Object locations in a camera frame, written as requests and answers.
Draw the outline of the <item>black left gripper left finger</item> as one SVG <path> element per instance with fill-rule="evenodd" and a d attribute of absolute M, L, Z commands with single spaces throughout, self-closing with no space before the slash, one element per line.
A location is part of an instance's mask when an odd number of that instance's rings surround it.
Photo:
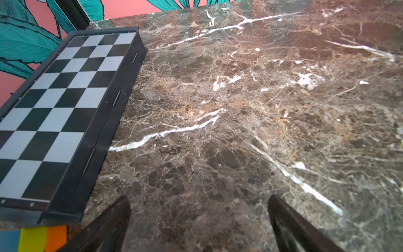
<path fill-rule="evenodd" d="M 131 217 L 131 205 L 123 195 L 59 249 L 60 252 L 120 252 Z"/>

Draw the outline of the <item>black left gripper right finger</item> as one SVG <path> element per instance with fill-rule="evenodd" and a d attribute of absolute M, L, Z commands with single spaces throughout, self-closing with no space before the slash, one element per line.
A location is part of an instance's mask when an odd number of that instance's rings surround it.
<path fill-rule="evenodd" d="M 268 200 L 268 213 L 281 252 L 342 252 L 293 207 L 277 195 Z"/>

